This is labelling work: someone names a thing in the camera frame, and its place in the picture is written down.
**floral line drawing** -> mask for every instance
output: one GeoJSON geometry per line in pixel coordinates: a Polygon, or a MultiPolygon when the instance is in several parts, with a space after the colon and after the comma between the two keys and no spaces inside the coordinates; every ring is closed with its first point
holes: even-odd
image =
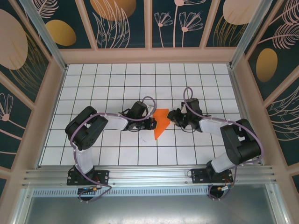
{"type": "Polygon", "coordinates": [[[183,36],[182,36],[182,48],[184,47],[184,35],[185,32],[194,31],[202,29],[202,23],[200,23],[201,17],[200,13],[189,13],[186,17],[186,12],[179,14],[179,22],[182,27],[183,36]]]}
{"type": "Polygon", "coordinates": [[[160,40],[161,40],[162,48],[164,47],[164,45],[163,45],[163,40],[162,40],[162,35],[161,35],[161,27],[166,27],[166,26],[172,25],[173,22],[170,19],[171,19],[171,17],[169,15],[169,13],[161,13],[161,15],[159,13],[155,13],[155,20],[157,22],[157,25],[159,26],[159,33],[160,33],[160,40]]]}
{"type": "Polygon", "coordinates": [[[272,40],[275,48],[290,49],[290,46],[299,40],[299,0],[288,0],[284,12],[276,17],[269,26],[280,17],[285,23],[277,28],[273,37],[261,40],[257,44],[272,40]]]}
{"type": "Polygon", "coordinates": [[[291,141],[299,138],[299,87],[288,97],[274,101],[268,110],[277,138],[291,141]]]}
{"type": "Polygon", "coordinates": [[[174,23],[173,23],[173,47],[176,47],[176,22],[177,22],[177,14],[178,14],[178,7],[179,6],[186,6],[186,5],[197,5],[204,3],[206,0],[174,0],[176,4],[176,11],[174,13],[174,23]]]}
{"type": "MultiPolygon", "coordinates": [[[[13,103],[14,103],[14,97],[11,96],[10,94],[7,95],[7,98],[5,98],[5,95],[4,93],[0,93],[0,121],[3,121],[3,122],[10,122],[12,123],[13,125],[16,125],[17,127],[19,128],[22,128],[25,130],[24,127],[22,127],[21,125],[18,125],[16,123],[14,123],[12,120],[10,120],[10,112],[12,110],[12,107],[13,107],[13,103]]],[[[18,139],[18,140],[22,140],[22,138],[14,135],[14,134],[11,134],[11,133],[8,133],[4,130],[1,130],[0,129],[0,132],[1,133],[4,133],[10,137],[13,137],[15,139],[18,139]]]]}
{"type": "Polygon", "coordinates": [[[105,20],[93,13],[98,25],[97,44],[100,48],[119,48],[122,44],[126,44],[124,47],[126,48],[130,41],[130,26],[125,11],[122,8],[120,9],[116,2],[114,2],[116,13],[114,13],[112,6],[107,0],[103,0],[103,5],[98,0],[94,0],[94,3],[97,11],[104,18],[109,18],[105,20]]]}

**orange object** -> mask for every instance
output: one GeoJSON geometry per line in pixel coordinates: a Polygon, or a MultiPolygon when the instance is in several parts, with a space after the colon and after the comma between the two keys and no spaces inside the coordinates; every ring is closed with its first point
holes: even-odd
{"type": "Polygon", "coordinates": [[[170,120],[167,118],[168,112],[168,109],[156,109],[154,112],[153,118],[157,121],[157,127],[154,129],[155,140],[159,138],[170,124],[170,120]]]}

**gold circle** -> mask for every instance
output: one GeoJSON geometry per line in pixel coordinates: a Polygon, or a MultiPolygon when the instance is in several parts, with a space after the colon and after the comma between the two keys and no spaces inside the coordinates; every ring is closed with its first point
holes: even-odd
{"type": "Polygon", "coordinates": [[[127,17],[130,17],[136,9],[136,0],[90,0],[93,9],[102,18],[110,21],[121,20],[119,16],[116,18],[117,10],[114,2],[117,4],[119,10],[123,9],[127,17]]]}
{"type": "Polygon", "coordinates": [[[22,25],[0,9],[0,64],[16,70],[26,62],[28,42],[22,25]]]}
{"type": "Polygon", "coordinates": [[[75,31],[66,22],[61,20],[51,20],[46,23],[46,27],[55,43],[63,46],[70,46],[76,42],[75,31]]]}
{"type": "Polygon", "coordinates": [[[226,0],[223,5],[224,19],[233,25],[250,22],[260,0],[226,0]]]}
{"type": "Polygon", "coordinates": [[[278,58],[274,50],[266,48],[259,54],[256,62],[257,78],[265,83],[274,75],[277,68],[278,58]]]}

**purple cable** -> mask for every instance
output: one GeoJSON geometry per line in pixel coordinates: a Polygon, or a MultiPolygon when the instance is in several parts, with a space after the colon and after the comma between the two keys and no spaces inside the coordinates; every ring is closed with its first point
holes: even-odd
{"type": "Polygon", "coordinates": [[[98,200],[100,197],[102,197],[104,194],[106,194],[108,191],[110,191],[112,187],[111,187],[110,185],[106,185],[106,184],[102,184],[102,183],[96,182],[96,181],[90,179],[88,176],[86,176],[86,175],[84,174],[84,172],[82,171],[81,167],[80,167],[79,164],[78,164],[77,153],[76,153],[76,146],[75,146],[74,143],[73,143],[75,135],[78,133],[78,131],[80,130],[80,128],[82,128],[88,121],[90,121],[92,118],[94,118],[94,117],[96,117],[96,116],[106,116],[106,115],[109,115],[109,116],[121,117],[121,118],[124,118],[124,119],[127,119],[127,120],[131,120],[131,121],[142,121],[142,120],[146,120],[146,119],[149,118],[151,115],[153,115],[153,113],[155,112],[155,110],[156,110],[156,108],[157,108],[156,102],[155,102],[155,100],[154,100],[152,97],[146,96],[146,97],[144,97],[144,98],[142,99],[142,102],[143,102],[146,98],[149,98],[149,99],[151,99],[151,100],[154,102],[154,108],[153,108],[153,110],[152,110],[147,116],[145,116],[144,118],[141,118],[141,119],[132,119],[132,118],[127,118],[127,117],[125,117],[125,116],[123,116],[123,115],[121,115],[121,114],[116,114],[116,113],[96,113],[96,114],[90,116],[89,118],[87,118],[87,119],[86,119],[82,124],[80,124],[79,127],[74,131],[74,133],[73,133],[73,135],[71,136],[71,139],[70,139],[70,144],[71,144],[71,146],[72,146],[73,149],[74,149],[74,153],[73,153],[73,155],[74,155],[75,166],[76,166],[77,170],[82,174],[82,176],[83,176],[85,179],[87,179],[88,181],[94,183],[95,185],[100,185],[100,186],[102,186],[102,187],[108,187],[108,189],[105,190],[102,194],[100,194],[100,195],[97,196],[97,197],[94,197],[94,198],[90,199],[89,201],[83,201],[83,200],[81,199],[81,195],[84,193],[84,191],[81,192],[81,193],[79,194],[79,199],[81,200],[81,202],[88,203],[88,202],[96,201],[96,200],[98,200]]]}
{"type": "MultiPolygon", "coordinates": [[[[224,122],[227,122],[227,123],[230,123],[230,124],[237,125],[238,127],[242,128],[242,129],[244,129],[246,132],[248,132],[248,133],[249,133],[249,134],[256,140],[258,146],[259,146],[260,149],[261,149],[261,155],[260,155],[260,157],[257,158],[256,160],[253,160],[253,161],[246,161],[246,162],[244,162],[243,164],[259,162],[259,161],[263,158],[264,150],[263,150],[263,145],[262,145],[261,141],[260,141],[260,140],[258,139],[258,137],[257,137],[251,130],[249,130],[247,127],[245,127],[245,126],[243,126],[243,125],[240,125],[239,123],[237,123],[237,122],[235,122],[235,121],[232,121],[232,120],[225,120],[225,119],[214,118],[214,117],[205,117],[205,116],[203,116],[203,115],[201,115],[201,114],[196,113],[194,110],[192,110],[192,109],[190,108],[190,106],[187,104],[186,97],[185,97],[185,95],[186,95],[186,91],[187,91],[188,89],[191,91],[191,96],[190,96],[190,98],[193,97],[193,90],[192,90],[190,87],[186,87],[186,88],[184,89],[183,99],[184,99],[184,103],[185,103],[186,107],[187,107],[192,113],[194,113],[195,115],[197,115],[197,116],[199,116],[199,117],[201,117],[201,118],[203,118],[203,119],[224,121],[224,122]]],[[[235,184],[235,178],[236,178],[236,174],[237,174],[237,167],[240,166],[240,165],[242,165],[242,164],[239,164],[239,165],[237,165],[237,166],[232,167],[232,168],[235,168],[235,175],[234,175],[233,185],[235,184]]],[[[210,191],[211,191],[212,186],[213,186],[213,185],[210,185],[210,186],[209,186],[209,189],[208,189],[208,196],[209,196],[209,198],[211,198],[211,199],[216,199],[216,197],[214,197],[213,195],[210,194],[210,191]]],[[[227,197],[227,195],[230,193],[230,191],[231,191],[231,189],[228,191],[228,193],[226,193],[226,195],[225,195],[224,197],[222,197],[222,199],[225,198],[225,197],[227,197]]]]}

